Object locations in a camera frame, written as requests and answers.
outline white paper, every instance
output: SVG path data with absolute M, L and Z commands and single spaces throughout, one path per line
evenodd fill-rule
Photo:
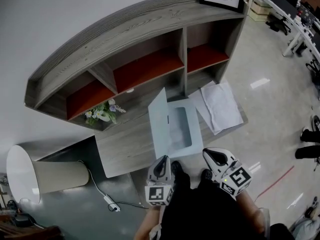
M 209 87 L 209 86 L 215 86 L 215 82 L 211 81 L 210 83 L 206 84 L 204 87 Z M 201 90 L 196 90 L 194 93 L 191 93 L 189 96 L 190 100 L 202 116 L 203 120 L 206 122 L 210 130 L 213 132 L 214 135 L 217 135 L 218 133 L 221 132 L 221 130 L 216 130 L 214 129 L 214 126 L 212 124 L 211 120 L 211 114 L 207 108 L 207 105 L 204 101 L 204 98 L 202 96 Z
M 227 82 L 201 88 L 215 131 L 243 124 L 232 90 Z

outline box lid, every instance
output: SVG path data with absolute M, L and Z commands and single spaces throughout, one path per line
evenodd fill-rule
M 154 151 L 157 158 L 168 155 L 170 147 L 169 109 L 163 88 L 148 106 Z

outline power strip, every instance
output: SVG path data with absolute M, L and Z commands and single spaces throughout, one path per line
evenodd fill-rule
M 103 199 L 110 205 L 114 212 L 120 212 L 120 207 L 108 196 L 105 195 Z

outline white wall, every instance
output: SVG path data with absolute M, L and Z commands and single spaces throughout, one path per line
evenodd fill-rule
M 143 0 L 0 0 L 0 172 L 12 145 L 35 159 L 91 135 L 24 107 L 28 78 L 63 43 L 101 18 Z

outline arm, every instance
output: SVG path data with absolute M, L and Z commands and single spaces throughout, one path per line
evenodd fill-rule
M 140 228 L 135 233 L 134 240 L 148 240 L 149 232 L 159 224 L 160 206 L 152 206 L 146 213 Z
M 236 196 L 236 202 L 239 204 L 244 216 L 248 219 L 257 233 L 265 231 L 264 214 L 255 205 L 246 190 Z

